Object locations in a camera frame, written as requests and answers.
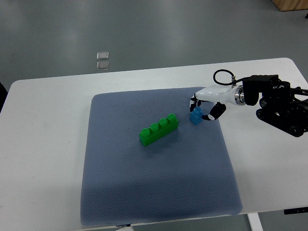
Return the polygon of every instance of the gray mat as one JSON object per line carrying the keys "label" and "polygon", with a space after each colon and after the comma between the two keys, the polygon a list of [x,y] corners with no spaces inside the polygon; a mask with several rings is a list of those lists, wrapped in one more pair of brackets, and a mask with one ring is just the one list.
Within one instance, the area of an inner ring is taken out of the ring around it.
{"label": "gray mat", "polygon": [[[81,192],[83,225],[235,215],[242,209],[218,121],[194,125],[200,88],[94,96]],[[203,103],[209,111],[213,103]],[[179,128],[144,147],[139,132],[175,113]]]}

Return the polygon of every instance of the white table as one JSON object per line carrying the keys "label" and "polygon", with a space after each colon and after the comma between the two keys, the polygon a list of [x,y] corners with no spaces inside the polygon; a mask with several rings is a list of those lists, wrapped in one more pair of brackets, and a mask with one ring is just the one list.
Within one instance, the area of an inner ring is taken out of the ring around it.
{"label": "white table", "polygon": [[[213,73],[222,68],[238,79],[278,74],[291,87],[308,89],[287,58],[13,83],[0,114],[0,230],[85,228],[80,223],[80,192],[94,95],[209,86]],[[242,213],[308,206],[308,135],[295,138],[258,120],[258,108],[229,104],[219,119]]]}

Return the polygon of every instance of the blue lego brick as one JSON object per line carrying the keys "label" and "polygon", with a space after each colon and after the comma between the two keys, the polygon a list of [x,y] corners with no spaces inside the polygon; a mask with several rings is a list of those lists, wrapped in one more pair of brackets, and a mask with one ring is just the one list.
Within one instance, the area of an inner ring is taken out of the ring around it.
{"label": "blue lego brick", "polygon": [[202,116],[204,112],[201,107],[195,107],[194,110],[191,112],[189,119],[192,121],[193,124],[198,125],[202,122]]}

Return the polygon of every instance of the green lego brick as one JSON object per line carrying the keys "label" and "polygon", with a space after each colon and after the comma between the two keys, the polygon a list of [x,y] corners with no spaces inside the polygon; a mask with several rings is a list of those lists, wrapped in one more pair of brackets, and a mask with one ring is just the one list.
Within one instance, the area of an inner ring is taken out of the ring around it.
{"label": "green lego brick", "polygon": [[162,118],[158,123],[151,124],[149,128],[142,129],[139,133],[140,141],[144,146],[147,146],[177,129],[178,126],[179,121],[175,114],[169,114],[167,118]]}

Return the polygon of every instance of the gray floor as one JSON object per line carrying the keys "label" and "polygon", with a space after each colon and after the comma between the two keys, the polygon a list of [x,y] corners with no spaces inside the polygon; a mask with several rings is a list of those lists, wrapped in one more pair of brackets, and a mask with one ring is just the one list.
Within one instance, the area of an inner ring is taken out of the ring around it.
{"label": "gray floor", "polygon": [[[288,57],[308,79],[307,13],[271,0],[2,0],[0,82],[97,73],[98,51],[110,52],[110,72]],[[265,231],[308,227],[307,214],[260,219]],[[250,228],[235,216],[136,230]]]}

